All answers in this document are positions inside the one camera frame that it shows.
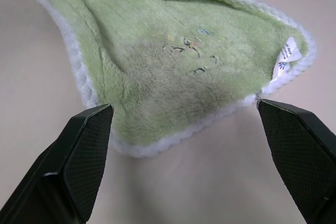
white trim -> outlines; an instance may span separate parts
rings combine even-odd
[[[81,93],[82,100],[87,107],[92,107],[98,104],[97,94],[93,88],[92,82],[88,76],[87,70],[84,67],[82,62],[82,56],[80,52],[80,48],[76,39],[76,35],[74,34],[71,27],[67,24],[67,21],[61,14],[55,10],[52,5],[47,0],[36,0],[40,4],[42,4],[50,13],[64,38],[64,42],[67,46],[69,58],[72,66],[72,71],[75,75],[77,87]],[[256,8],[264,13],[267,13],[276,19],[282,21],[284,24],[297,28],[304,35],[307,43],[308,43],[308,52],[305,57],[303,57],[297,64],[292,67],[286,74],[283,74],[276,81],[269,83],[262,89],[262,94],[269,95],[273,93],[275,90],[293,80],[297,75],[306,70],[315,60],[317,49],[316,44],[311,35],[304,30],[299,24],[297,24],[292,18],[286,16],[284,13],[276,10],[275,8],[269,7],[264,3],[257,2],[255,0],[232,0],[239,1],[250,8]],[[125,141],[121,141],[116,136],[114,129],[111,130],[110,140],[115,148],[123,153],[128,154],[134,157],[149,157],[153,156],[161,151],[166,150],[170,146],[179,143],[182,139],[188,138],[192,136],[194,133],[199,132],[204,127],[211,125],[217,120],[222,119],[225,116],[231,115],[237,109],[250,106],[254,104],[257,100],[257,96],[255,94],[247,96],[245,99],[238,101],[234,104],[230,104],[223,109],[213,113],[206,118],[200,120],[198,123],[194,125],[190,125],[183,132],[176,133],[172,136],[165,137],[160,139],[159,141],[147,145],[131,145]]]

fleece blanket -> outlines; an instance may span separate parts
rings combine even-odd
[[[66,44],[87,107],[112,103],[111,142],[151,156],[313,63],[311,35],[255,0],[36,0]]]

